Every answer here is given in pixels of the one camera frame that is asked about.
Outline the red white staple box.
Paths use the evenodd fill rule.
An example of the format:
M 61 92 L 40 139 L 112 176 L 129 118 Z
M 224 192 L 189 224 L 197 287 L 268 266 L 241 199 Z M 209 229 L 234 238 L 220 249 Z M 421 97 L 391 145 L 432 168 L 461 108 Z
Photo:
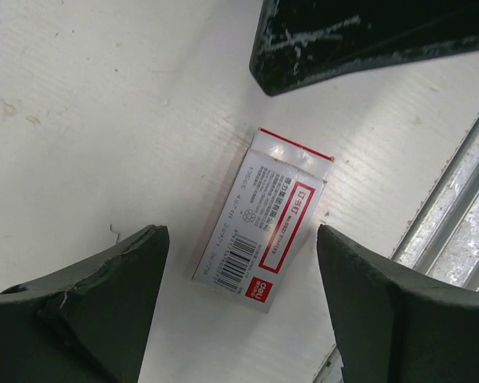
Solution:
M 333 163 L 331 156 L 259 129 L 193 280 L 267 313 L 319 205 Z

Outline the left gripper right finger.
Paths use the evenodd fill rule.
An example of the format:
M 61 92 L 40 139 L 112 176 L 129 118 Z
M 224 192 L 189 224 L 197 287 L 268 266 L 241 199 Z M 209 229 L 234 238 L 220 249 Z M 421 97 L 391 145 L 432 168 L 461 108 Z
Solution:
M 479 382 L 479 293 L 317 233 L 345 382 Z

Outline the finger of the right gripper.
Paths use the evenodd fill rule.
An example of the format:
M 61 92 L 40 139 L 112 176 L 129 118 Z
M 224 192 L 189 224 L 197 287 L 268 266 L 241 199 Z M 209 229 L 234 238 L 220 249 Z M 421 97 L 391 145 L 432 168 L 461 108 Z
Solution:
M 249 69 L 268 96 L 479 51 L 479 1 L 265 1 Z

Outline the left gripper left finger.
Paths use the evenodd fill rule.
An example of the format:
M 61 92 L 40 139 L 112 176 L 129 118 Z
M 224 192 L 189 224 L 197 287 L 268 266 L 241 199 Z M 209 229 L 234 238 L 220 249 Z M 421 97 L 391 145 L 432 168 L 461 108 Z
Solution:
M 0 382 L 136 382 L 168 256 L 165 226 L 0 293 Z

